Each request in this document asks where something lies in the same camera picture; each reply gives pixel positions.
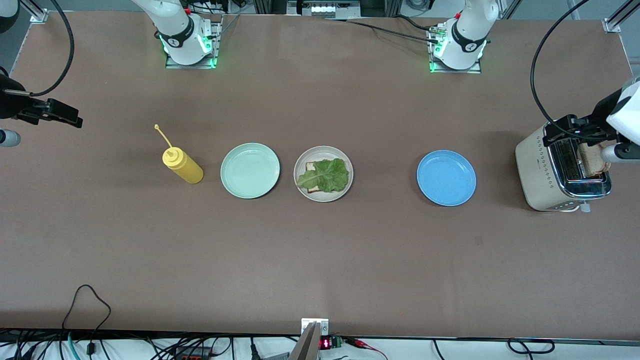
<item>black cable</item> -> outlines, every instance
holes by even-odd
[[[109,353],[107,353],[107,349],[104,347],[102,338],[100,339],[100,347],[102,347],[102,352],[104,353],[104,356],[107,358],[107,360],[111,360],[111,358],[109,357]]]
[[[58,76],[58,80],[56,80],[56,82],[53,83],[53,85],[51,85],[47,90],[44,90],[44,91],[41,91],[41,92],[37,92],[35,94],[31,93],[31,96],[33,96],[33,97],[46,95],[46,94],[52,92],[55,88],[57,88],[58,85],[60,85],[62,80],[65,78],[65,76],[67,76],[67,73],[69,72],[69,68],[71,68],[71,63],[74,61],[74,53],[76,51],[76,43],[74,41],[74,33],[73,33],[73,31],[71,31],[71,25],[69,24],[69,20],[67,20],[67,16],[62,11],[62,8],[60,7],[60,5],[58,4],[58,2],[56,0],[51,0],[51,3],[53,4],[53,6],[56,8],[58,13],[60,14],[60,17],[62,18],[62,21],[65,23],[65,27],[67,28],[67,34],[69,35],[69,56],[67,58],[67,64],[65,65],[64,70],[62,70],[62,73],[60,74],[60,76]]]
[[[200,334],[196,334],[196,335],[192,335],[189,336],[187,338],[181,338],[178,342],[176,342],[173,345],[170,345],[166,348],[163,348],[162,350],[159,351],[160,356],[158,355],[154,355],[150,360],[154,360],[155,358],[158,358],[158,360],[162,360],[162,354],[167,354],[169,356],[174,356],[175,355],[175,351],[179,348],[179,347],[188,347],[189,342],[193,341],[193,340],[197,340],[198,337],[200,336]]]
[[[531,73],[530,73],[530,76],[529,76],[529,82],[531,84],[531,93],[533,94],[533,99],[536,101],[536,105],[538,105],[538,108],[542,112],[542,115],[545,117],[545,119],[547,120],[547,122],[549,124],[552,124],[553,126],[557,127],[558,130],[560,130],[562,133],[564,133],[566,135],[569,135],[572,138],[577,138],[577,139],[581,139],[581,140],[585,140],[585,141],[601,142],[602,140],[605,140],[605,138],[592,138],[592,137],[588,137],[588,136],[581,136],[581,135],[578,135],[578,134],[575,134],[575,133],[571,133],[571,132],[563,129],[560,125],[556,124],[556,122],[551,118],[551,116],[549,116],[549,114],[545,110],[544,106],[542,106],[542,103],[540,102],[540,99],[538,98],[538,93],[536,91],[536,82],[535,82],[536,62],[538,61],[538,56],[540,55],[540,50],[542,50],[542,46],[545,44],[545,42],[547,41],[547,39],[549,38],[551,33],[558,27],[558,25],[560,25],[560,23],[563,20],[565,20],[569,15],[571,15],[572,12],[574,12],[575,10],[580,8],[582,5],[586,4],[588,1],[590,1],[590,0],[582,0],[581,2],[577,3],[573,8],[570,8],[569,11],[564,13],[564,15],[562,15],[560,17],[560,19],[558,19],[556,21],[556,23],[553,24],[553,26],[551,26],[551,28],[547,31],[545,36],[542,38],[542,41],[540,42],[540,45],[538,45],[538,48],[536,49],[535,54],[533,55],[533,61],[531,62]]]
[[[205,1],[204,6],[207,7],[207,9],[209,10],[210,13],[213,13],[213,10],[209,7],[208,1]]]
[[[413,21],[410,17],[408,16],[404,16],[404,15],[394,15],[394,17],[397,17],[399,19],[403,19],[403,20],[407,20],[407,22],[409,22],[409,24],[411,24],[414,28],[418,28],[420,30],[424,30],[424,31],[429,31],[429,28],[434,27],[435,25],[431,25],[431,26],[422,26],[422,25],[418,25],[415,21]]]
[[[360,25],[360,26],[366,26],[367,28],[372,28],[375,30],[380,30],[380,31],[384,31],[386,33],[390,33],[393,35],[398,35],[400,37],[406,37],[406,38],[412,38],[412,39],[416,39],[416,40],[421,40],[421,41],[426,41],[426,42],[431,42],[433,44],[437,44],[438,41],[435,39],[430,39],[430,38],[421,38],[421,37],[416,37],[413,35],[409,35],[409,34],[404,34],[404,33],[399,33],[397,31],[393,31],[393,30],[389,30],[389,29],[384,29],[384,28],[379,28],[377,26],[374,25],[369,25],[369,24],[364,24],[363,22],[356,22],[356,21],[346,21],[346,23],[348,24],[356,24],[356,25]]]
[[[187,355],[187,359],[191,359],[191,356],[193,355],[193,352],[195,352],[195,350],[199,347],[203,347],[204,348],[204,342],[206,340],[203,340],[202,338],[200,339],[200,341],[198,341],[197,343],[195,343],[195,346],[191,349],[191,352],[189,353],[189,355]]]
[[[438,347],[438,342],[436,341],[436,339],[433,339],[433,346],[436,347],[436,352],[438,353],[438,356],[440,356],[440,360],[444,360],[444,356],[442,356],[442,353],[440,352],[440,348]]]
[[[515,341],[518,344],[520,344],[524,348],[524,351],[514,349],[513,346],[511,346],[511,342],[512,341]],[[556,349],[556,343],[554,343],[553,340],[537,341],[537,342],[542,342],[542,343],[545,343],[545,344],[551,344],[551,348],[547,349],[547,350],[531,351],[531,350],[529,350],[527,345],[524,343],[524,341],[522,341],[520,339],[516,339],[516,338],[508,339],[507,340],[507,346],[509,347],[509,350],[513,351],[516,354],[528,355],[529,356],[529,360],[533,360],[533,355],[534,354],[536,354],[536,355],[549,354],[550,352],[553,352]]]
[[[18,359],[18,354],[20,354],[20,350],[22,348],[22,345],[20,344],[20,338],[22,337],[22,330],[20,330],[20,333],[18,334],[18,336],[15,339],[15,352],[13,353],[13,358],[14,359]]]
[[[262,360],[260,354],[258,353],[258,348],[255,347],[255,343],[253,342],[253,336],[251,337],[251,360]]]
[[[65,315],[64,320],[62,320],[62,329],[63,330],[68,330],[65,327],[65,324],[67,323],[67,320],[69,319],[69,315],[71,315],[71,310],[73,310],[74,305],[76,304],[76,299],[78,296],[78,293],[80,293],[80,290],[82,288],[89,288],[91,290],[91,292],[93,293],[93,296],[101,303],[103,303],[106,307],[107,307],[107,316],[104,317],[104,319],[102,319],[102,321],[98,324],[98,326],[95,327],[95,329],[93,330],[93,332],[91,333],[91,336],[89,337],[89,345],[87,345],[87,347],[91,346],[90,344],[93,344],[93,337],[95,336],[95,333],[98,331],[98,329],[100,329],[100,326],[102,326],[102,324],[104,324],[104,322],[107,321],[107,319],[109,319],[109,316],[111,316],[111,306],[109,304],[107,304],[106,301],[104,301],[97,292],[95,292],[95,289],[93,288],[93,286],[89,285],[89,284],[83,284],[78,286],[78,289],[76,289],[76,293],[74,294],[74,299],[71,301],[71,306],[69,307],[69,310],[67,311],[67,314]],[[87,352],[89,355],[89,360],[92,360],[92,356],[93,356],[93,352]]]
[[[231,344],[232,344],[232,342],[233,342],[233,340],[231,340],[231,339],[232,339],[232,338],[231,338],[231,337],[229,337],[229,345],[227,345],[227,347],[226,347],[224,350],[222,350],[222,352],[221,352],[221,353],[219,353],[219,354],[211,353],[211,355],[212,355],[213,357],[216,357],[216,356],[220,356],[220,355],[224,354],[225,352],[227,352],[227,351],[229,350],[229,348],[231,347]]]
[[[149,335],[147,335],[147,342],[151,344],[151,346],[154,348],[154,352],[156,352],[156,356],[158,357],[158,359],[162,359],[160,357],[160,353],[158,352],[158,349],[156,347],[156,344],[154,343],[153,340],[151,340],[151,338],[149,337]]]
[[[40,355],[38,357],[36,357],[36,360],[41,360],[44,359],[44,355],[46,355],[47,353],[47,349],[49,349],[49,347],[51,346],[51,344],[53,343],[53,340],[55,338],[51,338],[51,340],[49,340],[49,342],[47,343],[47,346],[44,347],[44,349],[42,350],[42,353],[40,353]]]
[[[65,355],[62,354],[62,341],[64,341],[64,330],[60,330],[60,341],[58,342],[58,350],[60,351],[60,360],[65,360]]]

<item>floor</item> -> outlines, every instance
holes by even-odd
[[[161,348],[175,343],[176,340],[155,340],[154,343]],[[213,351],[217,354],[216,360],[250,360],[250,340],[248,338],[236,338],[233,340],[234,346],[225,351],[230,345],[226,338],[220,339],[215,345],[213,340],[207,340],[205,346],[213,346]],[[385,353],[388,360],[439,360],[433,341],[431,340],[389,340],[389,339],[365,339],[370,346]],[[438,348],[445,360],[524,360],[526,355],[518,355],[510,351],[505,342],[498,341],[449,341],[446,339],[437,340]],[[79,354],[80,360],[88,357],[84,354],[88,341],[78,341],[74,347]],[[144,340],[105,340],[105,349],[110,360],[126,359],[152,359],[155,356],[154,348]],[[287,338],[255,338],[256,349],[262,359],[285,354],[293,350],[295,343]],[[44,348],[41,345],[37,348],[34,356],[39,356]],[[546,350],[549,345],[529,344],[532,351]],[[73,359],[66,341],[63,342],[61,350],[64,359]],[[2,359],[11,358],[15,353],[15,345],[0,348]],[[346,360],[384,360],[382,355],[370,350],[363,350],[344,345],[340,348],[320,351],[320,358],[324,360],[342,359]],[[608,345],[578,345],[578,344],[556,344],[553,352],[545,355],[535,355],[536,360],[631,360],[640,357],[640,347],[637,346],[608,346]],[[94,360],[106,360],[101,346],[97,343]],[[52,347],[45,354],[42,360],[60,360],[58,344]]]

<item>bread slice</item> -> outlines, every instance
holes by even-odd
[[[316,169],[316,167],[314,166],[313,163],[307,163],[306,164],[306,168],[307,168],[307,171],[313,171],[313,170]],[[307,189],[307,193],[314,193],[314,192],[318,192],[318,191],[320,191],[320,188],[317,187],[317,186],[314,186],[311,189]]]

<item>table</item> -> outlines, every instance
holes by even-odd
[[[639,338],[640,167],[613,166],[614,190],[590,215],[535,212],[520,187],[515,146],[543,123],[529,67],[551,22],[498,21],[483,73],[465,75],[430,74],[419,41],[287,16],[242,16],[215,70],[165,70],[144,13],[68,17],[76,58],[51,96],[84,127],[3,122],[22,143],[0,152],[0,326],[59,327],[89,283],[113,307],[109,329],[296,333],[316,316],[353,335]],[[51,84],[66,36],[53,14],[33,26],[13,77]],[[552,116],[584,115],[629,77],[618,35],[567,22],[537,86]],[[202,183],[162,164],[155,123]],[[224,155],[245,142],[280,158],[260,199],[220,183]],[[292,178],[323,144],[355,168],[329,204]],[[468,203],[420,193],[417,164],[436,149],[473,164]],[[77,306],[69,327],[105,315],[88,292]]]

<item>wire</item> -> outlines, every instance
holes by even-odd
[[[74,294],[74,299],[71,301],[71,306],[69,307],[69,310],[67,311],[67,314],[65,315],[64,320],[62,320],[62,329],[63,330],[67,330],[67,328],[65,327],[67,320],[69,319],[69,315],[71,315],[71,310],[73,310],[74,305],[76,304],[76,299],[78,296],[78,293],[80,292],[80,290],[82,288],[89,288],[91,290],[91,292],[93,293],[93,296],[101,303],[103,303],[106,307],[107,307],[107,316],[104,317],[104,319],[102,319],[102,321],[98,324],[98,326],[95,327],[95,329],[93,330],[93,332],[91,333],[91,336],[89,337],[89,344],[93,343],[93,337],[95,336],[95,333],[98,331],[98,329],[100,329],[100,326],[102,326],[102,324],[104,324],[104,322],[107,321],[107,319],[109,319],[109,316],[111,316],[111,306],[109,306],[109,304],[107,304],[106,301],[104,301],[97,292],[95,292],[95,289],[93,288],[93,286],[89,285],[89,284],[83,284],[78,286],[78,289],[76,289],[76,293]],[[93,353],[89,353],[89,359],[91,360]]]
[[[436,25],[431,25],[431,26],[422,26],[422,25],[418,25],[415,21],[413,21],[410,17],[404,16],[404,15],[395,15],[394,17],[397,17],[398,19],[403,19],[403,20],[407,20],[407,22],[409,22],[409,24],[411,24],[414,28],[418,28],[420,30],[424,30],[424,31],[429,31],[430,28],[436,26]]]
[[[64,80],[65,76],[67,76],[67,73],[69,72],[69,68],[71,68],[71,63],[74,61],[74,53],[76,51],[74,33],[73,31],[71,31],[71,25],[69,24],[69,20],[67,20],[67,16],[62,11],[62,8],[60,7],[60,4],[58,4],[57,0],[51,0],[51,3],[60,14],[60,17],[62,18],[62,22],[65,23],[65,27],[67,28],[67,34],[69,35],[69,56],[67,58],[67,64],[65,65],[65,68],[62,70],[62,73],[60,74],[60,76],[58,76],[58,79],[56,80],[56,82],[53,83],[53,85],[51,85],[47,90],[37,92],[35,94],[31,93],[31,96],[33,97],[47,95],[48,93],[52,92],[55,88],[57,88],[58,85],[60,85],[62,80]]]
[[[107,349],[104,347],[102,339],[100,339],[100,347],[102,347],[102,352],[104,353],[104,357],[106,357],[107,360],[111,360],[111,358],[109,357],[109,353],[107,352]]]
[[[438,353],[440,360],[444,360],[444,356],[442,356],[442,353],[440,352],[440,348],[438,347],[438,342],[436,341],[436,339],[433,339],[433,346],[435,346],[436,352]]]
[[[547,39],[549,38],[551,33],[558,27],[558,25],[563,20],[565,20],[569,15],[571,15],[572,12],[574,12],[575,10],[580,8],[582,5],[586,4],[588,1],[590,1],[590,0],[582,0],[581,2],[577,3],[573,8],[570,8],[569,11],[564,13],[564,15],[562,15],[560,17],[560,19],[558,19],[556,21],[556,23],[553,24],[553,26],[551,26],[551,28],[547,31],[545,36],[542,38],[542,41],[540,41],[540,45],[538,45],[538,48],[536,49],[535,54],[533,55],[533,61],[531,62],[531,73],[530,73],[530,76],[529,76],[529,82],[531,84],[531,93],[533,95],[533,99],[534,99],[534,101],[536,101],[536,105],[538,105],[538,108],[542,112],[542,115],[545,117],[545,119],[547,120],[547,122],[549,124],[552,124],[553,126],[557,127],[558,130],[560,130],[562,133],[564,133],[566,135],[569,135],[572,138],[577,138],[577,139],[581,139],[581,140],[585,140],[585,141],[597,141],[597,142],[600,142],[602,140],[605,140],[605,138],[592,138],[592,137],[588,137],[588,136],[581,136],[581,135],[572,133],[570,131],[567,131],[567,130],[563,129],[560,125],[556,124],[556,122],[551,118],[551,116],[549,116],[549,114],[545,110],[545,107],[542,106],[542,103],[540,102],[540,99],[538,98],[538,93],[536,91],[536,82],[535,82],[536,62],[538,61],[538,56],[540,55],[540,50],[542,50],[542,46],[545,44],[545,42],[547,41]]]
[[[76,347],[74,346],[73,340],[71,340],[71,332],[67,334],[67,343],[69,344],[69,348],[71,349],[71,354],[74,356],[76,360],[80,360],[78,353],[76,351]]]
[[[205,1],[204,6],[207,7],[210,13],[213,13],[213,10],[209,7],[208,1]]]
[[[64,330],[60,330],[59,342],[58,342],[58,350],[60,351],[60,359],[65,360],[65,355],[62,353],[62,341],[64,339]]]
[[[240,13],[243,12],[244,10],[242,8],[238,9],[238,12],[236,13],[236,17],[234,17],[233,20],[231,20],[231,22],[229,22],[229,25],[225,26],[224,29],[222,29],[222,31],[220,31],[220,35],[218,35],[219,37],[222,37],[222,34],[225,33],[225,31],[231,27],[231,25],[233,25],[234,22],[236,22],[238,20],[238,18],[240,17]]]
[[[511,342],[515,341],[517,343],[519,343],[523,348],[524,351],[521,350],[516,350],[513,348],[513,346],[511,346]],[[516,339],[516,338],[510,338],[507,340],[507,346],[509,347],[509,350],[513,351],[516,354],[520,354],[520,355],[528,355],[529,356],[529,360],[533,360],[533,355],[543,355],[543,354],[549,354],[551,352],[553,352],[556,349],[556,343],[553,342],[553,340],[547,340],[547,341],[542,341],[543,343],[546,344],[551,344],[551,348],[547,349],[547,350],[542,350],[542,351],[531,351],[529,350],[529,348],[527,347],[527,345],[520,339]]]
[[[232,338],[229,338],[229,345],[227,345],[227,347],[226,347],[224,350],[222,350],[222,352],[221,352],[221,353],[219,353],[219,354],[215,354],[215,353],[213,352],[213,345],[216,343],[216,341],[217,341],[218,339],[219,339],[219,338],[216,338],[216,339],[213,341],[213,344],[211,344],[211,355],[212,355],[213,357],[220,356],[220,355],[224,354],[225,352],[227,352],[227,350],[229,350],[229,348],[231,347],[231,344],[233,343]]]
[[[400,37],[406,37],[406,38],[412,38],[412,39],[416,39],[416,40],[421,40],[421,41],[431,42],[431,43],[433,43],[433,44],[437,44],[437,43],[438,43],[438,41],[437,41],[437,40],[435,40],[435,39],[430,39],[430,38],[421,38],[421,37],[416,37],[416,36],[409,35],[409,34],[399,33],[399,32],[397,32],[397,31],[392,31],[392,30],[389,30],[389,29],[383,29],[383,28],[379,28],[379,27],[377,27],[377,26],[373,26],[373,25],[369,25],[369,24],[364,24],[363,22],[357,22],[357,21],[346,21],[346,23],[348,23],[348,24],[356,24],[356,25],[360,25],[360,26],[366,26],[367,28],[372,28],[372,29],[375,29],[375,30],[384,31],[384,32],[386,32],[386,33],[390,33],[390,34],[393,34],[393,35],[398,35],[398,36],[400,36]]]
[[[378,350],[377,348],[372,347],[371,345],[367,345],[367,346],[368,346],[368,347],[366,348],[367,350],[373,350],[373,351],[375,351],[375,352],[378,352],[378,353],[380,353],[382,356],[384,356],[384,357],[385,357],[385,360],[389,360],[389,358],[385,355],[385,353],[384,353],[384,352],[382,352],[382,351]]]

